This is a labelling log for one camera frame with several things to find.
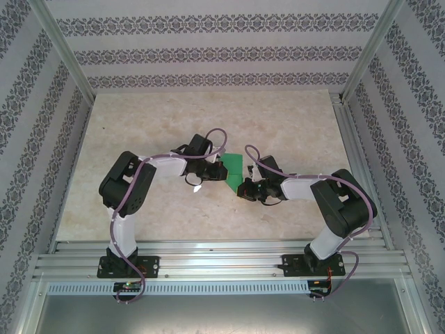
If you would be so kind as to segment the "green square paper sheet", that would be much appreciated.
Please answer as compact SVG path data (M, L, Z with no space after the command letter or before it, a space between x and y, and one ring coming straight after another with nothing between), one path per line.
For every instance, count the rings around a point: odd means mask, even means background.
M220 161L223 162L224 167L227 169L225 183L236 193L238 186L243 183L243 155L225 153L220 158Z

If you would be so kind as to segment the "grey metal sheet panel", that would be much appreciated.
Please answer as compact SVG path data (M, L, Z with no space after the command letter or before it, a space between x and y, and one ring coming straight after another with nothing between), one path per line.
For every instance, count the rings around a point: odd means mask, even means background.
M410 334L394 301L305 296L49 296L36 334Z

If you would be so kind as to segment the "left small circuit board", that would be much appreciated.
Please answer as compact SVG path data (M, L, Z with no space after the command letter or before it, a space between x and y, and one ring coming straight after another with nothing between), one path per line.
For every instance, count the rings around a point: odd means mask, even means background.
M139 293L142 289L142 284L137 282L123 282L123 283L114 283L113 291L115 293Z

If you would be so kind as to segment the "aluminium mounting rail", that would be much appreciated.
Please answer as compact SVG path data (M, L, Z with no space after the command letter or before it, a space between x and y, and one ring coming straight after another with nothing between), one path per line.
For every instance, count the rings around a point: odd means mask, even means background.
M141 242L141 255L160 259L159 280L266 280L283 278L278 265L284 254L301 253L305 240L151 241ZM105 242L59 242L51 254L37 257L32 278L84 281L97 277ZM359 238L343 248L346 270L359 256L355 279L410 278L405 253L390 249L383 238Z

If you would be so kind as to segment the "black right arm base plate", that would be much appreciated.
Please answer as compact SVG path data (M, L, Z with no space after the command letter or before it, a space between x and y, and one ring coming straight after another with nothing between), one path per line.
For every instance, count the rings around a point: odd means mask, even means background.
M340 254L334 254L325 260L319 260L303 254L283 255L282 264L277 266L283 270L285 277L345 276L346 270Z

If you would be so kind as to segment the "aluminium side rail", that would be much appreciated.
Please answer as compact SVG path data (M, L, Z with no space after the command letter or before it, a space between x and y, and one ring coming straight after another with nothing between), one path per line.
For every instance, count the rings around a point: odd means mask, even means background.
M378 215L373 219L373 225L369 228L369 232L371 232L371 230L374 232L379 229L387 249L394 251L395 247L389 233L385 215L381 208L380 200L376 193L371 172L366 162L366 157L359 141L359 136L350 114L350 110L348 106L342 102L340 94L330 93L330 100L337 119L348 162L350 164L351 173L361 184L362 188L368 193L378 209Z

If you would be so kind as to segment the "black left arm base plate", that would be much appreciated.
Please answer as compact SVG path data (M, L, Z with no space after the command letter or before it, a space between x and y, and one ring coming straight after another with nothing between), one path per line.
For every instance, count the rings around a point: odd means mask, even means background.
M140 272L145 278L158 278L159 257L138 256L133 266L135 270L122 258L113 259L103 256L99 259L97 269L98 278L141 278Z

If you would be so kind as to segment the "aluminium frame post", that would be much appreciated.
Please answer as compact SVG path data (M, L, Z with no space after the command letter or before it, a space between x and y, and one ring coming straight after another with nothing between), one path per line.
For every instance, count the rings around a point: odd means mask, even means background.
M61 31L56 19L51 14L45 0L27 0L32 11L35 13L40 24L49 36L62 62L70 72L77 87L81 91L89 106L95 103L96 94L92 89L87 76L79 65L74 52L69 46L63 32Z
M405 0L389 0L385 9L382 12L379 20L377 21L375 28L365 44L362 53L360 54L350 76L342 90L341 102L346 104L355 92L356 86L359 84L365 70L367 69L371 59L377 52L382 41L385 38L385 34L388 32L392 22L395 20Z

